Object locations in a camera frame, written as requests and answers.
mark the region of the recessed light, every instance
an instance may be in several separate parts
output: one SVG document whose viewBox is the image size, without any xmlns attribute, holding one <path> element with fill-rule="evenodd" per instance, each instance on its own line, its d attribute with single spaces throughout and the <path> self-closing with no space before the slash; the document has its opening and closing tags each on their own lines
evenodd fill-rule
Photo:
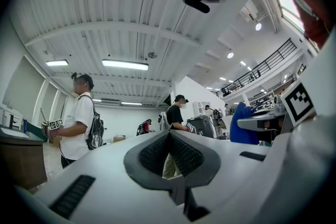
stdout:
<svg viewBox="0 0 336 224">
<path fill-rule="evenodd" d="M 46 64 L 50 67 L 67 66 L 69 65 L 67 60 L 47 61 Z"/>
<path fill-rule="evenodd" d="M 261 23 L 256 25 L 256 30 L 259 31 L 261 29 Z"/>
<path fill-rule="evenodd" d="M 106 59 L 102 60 L 102 63 L 106 67 L 131 68 L 131 69 L 140 69 L 140 70 L 145 70 L 145 71 L 148 70 L 147 63 L 106 60 Z"/>
<path fill-rule="evenodd" d="M 142 103 L 131 103 L 131 102 L 121 102 L 121 104 L 125 104 L 125 105 L 142 105 Z"/>
</svg>

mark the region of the railing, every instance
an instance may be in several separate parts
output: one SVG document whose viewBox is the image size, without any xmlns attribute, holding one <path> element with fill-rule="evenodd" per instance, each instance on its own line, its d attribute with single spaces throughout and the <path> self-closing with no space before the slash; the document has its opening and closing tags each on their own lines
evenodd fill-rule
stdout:
<svg viewBox="0 0 336 224">
<path fill-rule="evenodd" d="M 219 98 L 222 98 L 248 85 L 249 83 L 260 78 L 266 72 L 271 70 L 273 67 L 275 67 L 281 61 L 283 61 L 296 49 L 297 47 L 293 44 L 293 42 L 289 38 L 279 49 L 277 49 L 273 54 L 271 54 L 271 56 L 269 56 L 265 61 L 258 64 L 255 68 L 252 69 L 252 71 L 247 72 L 246 74 L 242 75 L 239 79 L 236 79 L 233 83 L 223 87 L 220 91 L 216 92 L 216 95 Z"/>
</svg>

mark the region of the black rubber pad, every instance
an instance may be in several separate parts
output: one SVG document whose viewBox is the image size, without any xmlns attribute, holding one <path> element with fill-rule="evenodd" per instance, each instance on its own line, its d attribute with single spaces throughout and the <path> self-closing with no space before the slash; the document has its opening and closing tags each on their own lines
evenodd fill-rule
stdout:
<svg viewBox="0 0 336 224">
<path fill-rule="evenodd" d="M 266 155 L 261 155 L 261 154 L 248 152 L 248 151 L 243 151 L 242 153 L 240 153 L 240 156 L 247 157 L 247 158 L 250 158 L 250 159 L 255 159 L 255 160 L 261 161 L 261 162 L 263 162 L 264 159 L 266 158 Z"/>
<path fill-rule="evenodd" d="M 50 209 L 68 219 L 95 180 L 91 176 L 79 176 L 50 206 Z"/>
</svg>

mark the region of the hand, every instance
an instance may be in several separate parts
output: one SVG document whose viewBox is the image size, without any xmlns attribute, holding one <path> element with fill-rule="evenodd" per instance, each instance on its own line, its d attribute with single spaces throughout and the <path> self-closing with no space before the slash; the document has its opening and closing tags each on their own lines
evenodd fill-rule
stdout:
<svg viewBox="0 0 336 224">
<path fill-rule="evenodd" d="M 58 136 L 57 129 L 50 130 L 50 131 L 49 131 L 49 136 L 50 136 L 51 138 L 55 138 L 56 136 Z"/>
</svg>

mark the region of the black cap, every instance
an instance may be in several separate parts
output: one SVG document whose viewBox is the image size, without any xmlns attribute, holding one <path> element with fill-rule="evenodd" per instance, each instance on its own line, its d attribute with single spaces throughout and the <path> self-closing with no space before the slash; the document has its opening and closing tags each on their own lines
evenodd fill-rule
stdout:
<svg viewBox="0 0 336 224">
<path fill-rule="evenodd" d="M 181 94 L 178 94 L 176 97 L 175 97 L 175 101 L 174 102 L 177 102 L 179 101 L 180 99 L 184 99 L 185 100 L 185 103 L 188 103 L 188 99 L 186 99 L 183 95 Z"/>
<path fill-rule="evenodd" d="M 79 78 L 83 79 L 85 82 L 88 83 L 88 85 L 90 87 L 90 90 L 92 90 L 93 87 L 95 86 L 95 85 L 93 85 L 93 80 L 92 80 L 92 78 L 89 75 L 84 74 L 84 75 L 81 75 L 80 77 L 78 77 L 78 79 Z"/>
</svg>

